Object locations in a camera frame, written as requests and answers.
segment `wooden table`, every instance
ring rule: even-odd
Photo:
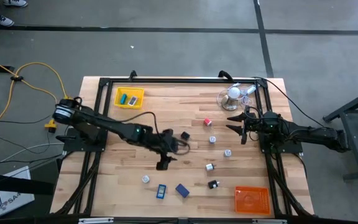
[[[99,78],[84,77],[81,86],[80,97],[83,104],[91,108],[94,106]],[[285,91],[283,79],[270,80]],[[144,88],[142,109],[129,110],[114,106],[118,86]],[[176,137],[183,131],[191,135],[191,151],[184,156],[175,155],[178,160],[171,162],[168,170],[157,171],[155,164],[160,159],[159,155],[131,146],[115,134],[109,133],[106,151],[102,154],[99,167],[92,216],[269,217],[234,211],[235,186],[269,187],[269,182],[259,142],[248,139],[245,146],[241,145],[238,134],[225,127],[226,124],[240,125],[226,120],[227,117],[240,114],[240,109],[226,111],[216,104],[217,94],[229,86],[230,84],[210,83],[115,83],[109,108],[110,117],[126,119],[144,111],[153,111],[157,115],[160,131],[172,128]],[[274,86],[269,84],[268,88],[273,111],[291,121],[288,100]],[[205,118],[213,121],[212,127],[203,125]],[[151,115],[141,116],[131,122],[154,126]],[[216,137],[215,144],[209,143],[210,136]],[[231,157],[223,156],[225,149],[232,151]],[[64,160],[51,212],[61,208],[78,185],[83,157],[84,153],[74,152]],[[209,163],[216,164],[216,169],[206,172],[205,165]],[[313,213],[305,172],[299,158],[283,154],[283,164],[289,189],[306,210]],[[150,177],[148,184],[142,182],[143,175]],[[209,189],[207,183],[211,180],[220,181],[219,187]],[[159,184],[167,186],[163,200],[155,197]],[[187,198],[182,198],[176,192],[178,184],[183,184],[190,191]],[[284,211],[281,190],[277,193],[280,208]],[[271,198],[270,210],[273,214]]]

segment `concrete floor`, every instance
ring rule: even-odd
[[[260,7],[266,29],[358,30],[358,1],[260,0]],[[43,26],[258,28],[252,0],[29,0],[25,9],[0,11],[16,24]],[[321,120],[358,95],[357,35],[268,35],[267,43],[274,76],[285,79],[289,97],[305,113]],[[226,70],[235,77],[266,77],[259,34],[0,30],[0,63],[19,67],[34,61],[59,71],[72,96],[85,75],[129,75],[131,70],[142,76],[215,77]],[[22,74],[31,84],[62,96],[46,68],[29,67]],[[0,74],[0,111],[9,84],[9,76]],[[51,97],[18,83],[4,119],[37,120],[51,114],[53,104]],[[296,123],[314,125],[295,107],[291,111]],[[43,125],[0,123],[0,136],[27,147],[46,143]],[[341,127],[338,121],[330,126]],[[342,181],[342,175],[356,171],[353,155],[311,144],[303,148],[315,213],[358,221],[358,180]],[[19,150],[0,140],[0,160]],[[12,159],[39,159],[61,150],[23,152]],[[23,164],[0,165],[0,174],[19,166]]]

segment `white sneaker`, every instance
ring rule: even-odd
[[[13,26],[15,22],[13,22],[11,19],[6,18],[5,16],[0,16],[0,25],[5,27]]]
[[[3,0],[5,6],[16,6],[16,7],[26,7],[27,2],[25,0]]]

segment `orange tray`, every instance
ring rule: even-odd
[[[270,215],[269,190],[264,187],[237,186],[234,191],[236,212]]]

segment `blue object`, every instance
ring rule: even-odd
[[[164,195],[165,195],[165,189],[167,188],[166,185],[160,184],[158,185],[158,189],[157,189],[157,198],[159,199],[163,199]]]
[[[127,100],[127,95],[123,94],[123,96],[121,97],[121,101],[120,104],[125,104],[125,101]]]
[[[182,184],[179,184],[178,187],[176,187],[176,190],[179,192],[179,194],[182,197],[187,197],[187,195],[189,195],[189,191],[185,188],[185,186],[183,186]]]

